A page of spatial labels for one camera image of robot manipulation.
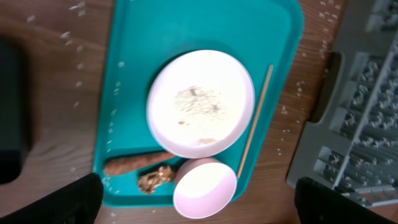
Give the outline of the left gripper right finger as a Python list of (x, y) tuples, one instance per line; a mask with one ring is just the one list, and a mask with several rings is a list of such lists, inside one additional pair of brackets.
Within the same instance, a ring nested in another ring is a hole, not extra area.
[(395, 224), (309, 177), (297, 181), (294, 202), (301, 224)]

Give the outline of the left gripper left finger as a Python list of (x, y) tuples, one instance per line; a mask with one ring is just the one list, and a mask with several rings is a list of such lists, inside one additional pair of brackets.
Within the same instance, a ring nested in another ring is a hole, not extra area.
[(103, 200), (104, 187), (90, 173), (55, 192), (1, 218), (1, 224), (91, 224)]

